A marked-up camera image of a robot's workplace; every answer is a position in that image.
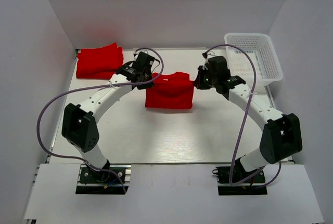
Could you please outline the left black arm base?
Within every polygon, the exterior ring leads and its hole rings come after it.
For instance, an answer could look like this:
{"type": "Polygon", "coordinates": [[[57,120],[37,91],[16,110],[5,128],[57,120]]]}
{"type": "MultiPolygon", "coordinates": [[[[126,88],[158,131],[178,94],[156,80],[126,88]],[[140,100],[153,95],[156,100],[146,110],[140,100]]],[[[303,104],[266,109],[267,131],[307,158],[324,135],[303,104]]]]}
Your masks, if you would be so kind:
{"type": "Polygon", "coordinates": [[[127,190],[130,185],[131,166],[116,165],[110,166],[109,169],[117,175],[94,171],[86,165],[81,165],[75,193],[77,195],[125,195],[117,177],[121,179],[125,190],[127,190]]]}

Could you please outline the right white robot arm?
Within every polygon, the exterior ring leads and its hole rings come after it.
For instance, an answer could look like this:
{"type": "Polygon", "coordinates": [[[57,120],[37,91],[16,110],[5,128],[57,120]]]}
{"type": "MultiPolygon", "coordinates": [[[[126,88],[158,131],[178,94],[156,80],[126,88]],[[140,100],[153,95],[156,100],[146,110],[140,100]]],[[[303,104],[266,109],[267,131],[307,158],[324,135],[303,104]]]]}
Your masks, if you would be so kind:
{"type": "Polygon", "coordinates": [[[259,147],[232,161],[231,170],[242,182],[268,164],[275,164],[303,149],[299,118],[284,114],[255,95],[240,76],[232,76],[223,56],[209,58],[198,67],[194,86],[214,88],[226,100],[240,107],[262,132],[259,147]]]}

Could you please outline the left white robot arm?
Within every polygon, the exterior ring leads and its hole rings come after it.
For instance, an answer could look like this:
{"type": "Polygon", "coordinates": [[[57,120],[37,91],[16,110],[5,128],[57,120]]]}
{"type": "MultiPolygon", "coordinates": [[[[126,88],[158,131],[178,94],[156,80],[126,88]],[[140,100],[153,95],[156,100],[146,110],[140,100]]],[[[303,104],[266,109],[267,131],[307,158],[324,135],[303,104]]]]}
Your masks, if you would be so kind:
{"type": "Polygon", "coordinates": [[[92,176],[99,182],[110,176],[109,161],[98,146],[97,123],[121,97],[133,89],[146,89],[154,85],[151,68],[156,58],[140,52],[134,61],[123,64],[108,81],[106,88],[99,89],[88,99],[65,107],[62,136],[81,154],[92,168],[92,176]]]}

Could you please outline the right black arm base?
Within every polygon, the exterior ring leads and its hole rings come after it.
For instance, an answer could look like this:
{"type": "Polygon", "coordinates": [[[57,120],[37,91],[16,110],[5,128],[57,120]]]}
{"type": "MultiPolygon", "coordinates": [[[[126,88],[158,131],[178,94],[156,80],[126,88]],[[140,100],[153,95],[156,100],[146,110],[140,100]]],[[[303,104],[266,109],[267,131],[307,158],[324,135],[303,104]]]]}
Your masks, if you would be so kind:
{"type": "Polygon", "coordinates": [[[219,196],[246,196],[246,195],[267,195],[266,186],[261,187],[261,185],[266,184],[266,178],[263,171],[252,178],[238,184],[235,184],[244,178],[250,176],[255,172],[243,172],[238,171],[234,168],[232,185],[229,183],[229,172],[230,166],[216,166],[212,170],[212,174],[217,179],[217,190],[219,196]]]}

